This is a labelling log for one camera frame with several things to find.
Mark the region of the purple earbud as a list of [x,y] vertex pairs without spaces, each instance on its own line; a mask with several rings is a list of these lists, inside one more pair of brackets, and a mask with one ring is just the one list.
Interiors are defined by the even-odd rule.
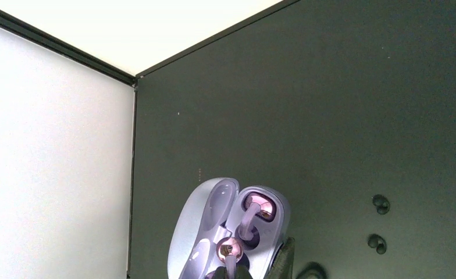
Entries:
[[250,241],[254,237],[252,229],[256,217],[268,223],[275,219],[276,204],[268,196],[259,192],[250,192],[243,202],[245,212],[238,226],[238,234],[244,241]]
[[216,255],[225,264],[227,277],[235,278],[237,263],[244,255],[242,242],[236,237],[222,238],[216,245]]

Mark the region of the black earbud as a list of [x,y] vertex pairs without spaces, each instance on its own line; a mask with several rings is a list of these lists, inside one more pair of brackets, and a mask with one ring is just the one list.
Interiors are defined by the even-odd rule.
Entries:
[[384,195],[374,195],[372,197],[372,204],[376,208],[376,212],[380,215],[387,214],[390,211],[390,202]]
[[378,234],[369,235],[367,244],[368,247],[374,249],[379,255],[383,255],[387,251],[387,244],[385,239]]

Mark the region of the lavender earbud charging case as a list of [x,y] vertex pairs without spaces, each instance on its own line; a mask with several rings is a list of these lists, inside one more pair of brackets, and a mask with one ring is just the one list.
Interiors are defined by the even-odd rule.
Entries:
[[[238,226],[245,212],[243,202],[250,192],[268,196],[276,204],[275,219],[259,217],[253,222],[254,237],[244,241]],[[201,183],[189,196],[177,221],[168,254],[169,278],[212,278],[225,267],[216,255],[217,243],[236,237],[244,255],[237,265],[246,266],[252,278],[265,278],[286,240],[291,216],[288,200],[275,189],[256,185],[240,189],[234,178],[213,178]]]

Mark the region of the black earbud charging case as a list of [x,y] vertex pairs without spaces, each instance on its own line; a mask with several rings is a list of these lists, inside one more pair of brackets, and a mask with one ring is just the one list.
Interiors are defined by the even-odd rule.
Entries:
[[317,262],[309,262],[295,277],[295,279],[328,279],[324,267]]

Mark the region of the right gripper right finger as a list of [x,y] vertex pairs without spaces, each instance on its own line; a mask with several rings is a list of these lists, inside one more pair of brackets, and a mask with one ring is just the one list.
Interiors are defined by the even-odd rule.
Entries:
[[265,278],[292,279],[295,255],[295,239],[288,237],[278,250],[273,264]]

